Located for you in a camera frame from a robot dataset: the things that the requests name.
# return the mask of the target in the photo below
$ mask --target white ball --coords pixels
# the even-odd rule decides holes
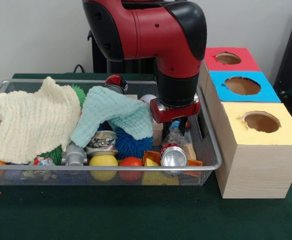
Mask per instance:
[[[157,97],[155,95],[151,95],[151,94],[146,94],[144,96],[142,96],[139,100],[143,101],[144,103],[146,103],[148,106],[151,104],[151,100],[156,99]]]

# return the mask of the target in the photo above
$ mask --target red ball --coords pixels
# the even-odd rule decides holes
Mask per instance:
[[[189,121],[186,122],[185,128],[186,129],[190,129],[191,128],[191,123]]]
[[[129,156],[124,158],[120,164],[120,167],[141,167],[143,166],[142,161],[139,160],[137,157]],[[119,176],[125,182],[136,182],[138,181],[143,175],[143,171],[120,171]]]

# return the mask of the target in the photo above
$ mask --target wire mesh basket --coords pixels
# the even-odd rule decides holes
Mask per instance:
[[[0,83],[0,93],[26,91],[34,93],[42,85],[37,79],[9,79]],[[88,93],[94,86],[103,86],[102,80],[56,80],[59,85],[76,84]],[[154,81],[128,81],[126,94],[157,95]],[[198,88],[200,112],[189,118],[191,128],[185,132],[188,143],[193,145],[197,160],[203,166],[37,166],[0,165],[0,185],[142,185],[142,186],[202,186],[213,170],[222,164],[222,157],[212,128],[202,91]]]

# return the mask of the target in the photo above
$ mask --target blue spiky ball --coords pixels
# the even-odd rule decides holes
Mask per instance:
[[[152,150],[153,137],[146,137],[141,140],[135,140],[122,128],[116,130],[118,157],[124,159],[127,157],[143,158],[144,152]]]

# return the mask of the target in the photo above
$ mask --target cream knit towel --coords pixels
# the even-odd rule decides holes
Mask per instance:
[[[80,114],[76,92],[50,77],[35,93],[1,93],[0,160],[28,164],[59,145],[66,151]]]

